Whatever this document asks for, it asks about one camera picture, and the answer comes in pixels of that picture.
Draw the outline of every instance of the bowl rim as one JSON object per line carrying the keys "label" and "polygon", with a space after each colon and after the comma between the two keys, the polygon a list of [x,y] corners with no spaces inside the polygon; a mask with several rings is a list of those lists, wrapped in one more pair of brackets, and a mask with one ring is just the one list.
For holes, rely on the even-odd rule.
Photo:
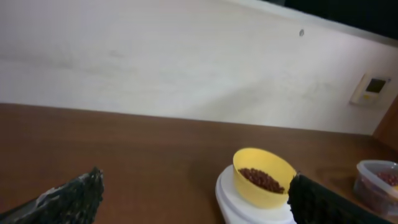
{"label": "bowl rim", "polygon": [[288,191],[288,190],[287,190],[286,192],[282,193],[282,194],[279,194],[279,193],[272,192],[272,191],[270,191],[270,190],[263,189],[263,188],[257,186],[256,184],[252,183],[250,180],[247,180],[247,178],[245,178],[245,177],[238,171],[238,169],[237,169],[236,166],[235,166],[235,156],[236,156],[236,154],[237,154],[238,152],[244,151],[244,150],[248,150],[248,149],[254,149],[254,150],[258,150],[258,151],[265,151],[265,152],[268,152],[269,154],[272,154],[272,155],[278,157],[279,159],[282,159],[284,162],[286,162],[286,163],[295,171],[295,174],[294,174],[294,176],[292,177],[292,180],[293,180],[293,178],[297,175],[297,171],[293,168],[293,166],[290,165],[286,160],[284,160],[283,158],[281,158],[281,157],[278,156],[277,154],[274,154],[274,153],[272,153],[272,152],[270,152],[270,151],[267,151],[267,150],[265,150],[265,149],[259,149],[259,148],[256,148],[256,147],[245,147],[245,148],[242,148],[242,149],[237,150],[237,151],[234,153],[233,162],[232,162],[232,165],[233,165],[233,167],[234,167],[234,170],[236,171],[236,173],[238,174],[238,176],[240,177],[240,179],[243,179],[243,181],[246,181],[247,183],[250,183],[252,186],[255,186],[255,188],[260,189],[260,190],[263,190],[263,191],[265,191],[265,192],[268,192],[268,193],[271,193],[271,194],[274,194],[274,195],[283,195],[283,196],[288,195],[288,194],[289,194],[289,191]]}

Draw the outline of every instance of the thermostat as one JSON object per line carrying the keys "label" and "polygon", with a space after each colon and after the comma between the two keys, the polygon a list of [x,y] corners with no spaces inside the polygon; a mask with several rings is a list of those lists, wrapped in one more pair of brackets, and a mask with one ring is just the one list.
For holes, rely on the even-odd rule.
{"label": "thermostat", "polygon": [[372,105],[376,103],[390,81],[391,78],[389,77],[365,74],[349,102],[357,105]]}

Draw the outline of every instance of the plastic container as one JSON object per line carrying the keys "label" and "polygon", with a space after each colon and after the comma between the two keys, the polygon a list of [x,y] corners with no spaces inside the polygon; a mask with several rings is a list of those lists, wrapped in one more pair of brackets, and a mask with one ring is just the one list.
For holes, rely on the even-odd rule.
{"label": "plastic container", "polygon": [[398,164],[389,161],[361,161],[354,185],[354,193],[370,209],[381,215],[398,215],[398,191],[381,180],[377,174],[387,172],[398,175]]}
{"label": "plastic container", "polygon": [[[239,194],[257,208],[280,208],[289,198],[290,181],[296,175],[295,169],[279,156],[262,149],[244,148],[235,153],[234,185]],[[238,170],[255,168],[269,174],[285,188],[283,194],[264,190],[247,180]]]}

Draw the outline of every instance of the brown table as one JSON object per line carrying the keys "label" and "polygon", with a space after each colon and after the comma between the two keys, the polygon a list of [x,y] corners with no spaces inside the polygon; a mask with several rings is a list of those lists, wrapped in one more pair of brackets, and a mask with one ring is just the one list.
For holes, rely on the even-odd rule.
{"label": "brown table", "polygon": [[356,203],[356,164],[398,161],[369,136],[6,104],[0,142],[0,212],[98,166],[98,224],[223,223],[215,184],[242,147],[274,152]]}

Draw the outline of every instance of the kitchen scale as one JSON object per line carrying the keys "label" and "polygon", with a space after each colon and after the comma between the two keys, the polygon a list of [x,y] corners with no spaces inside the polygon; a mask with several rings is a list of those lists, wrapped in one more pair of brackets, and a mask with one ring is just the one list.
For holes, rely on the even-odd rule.
{"label": "kitchen scale", "polygon": [[233,165],[228,166],[216,184],[216,198],[226,223],[296,224],[287,203],[278,209],[260,209],[245,201],[233,184],[233,169]]}

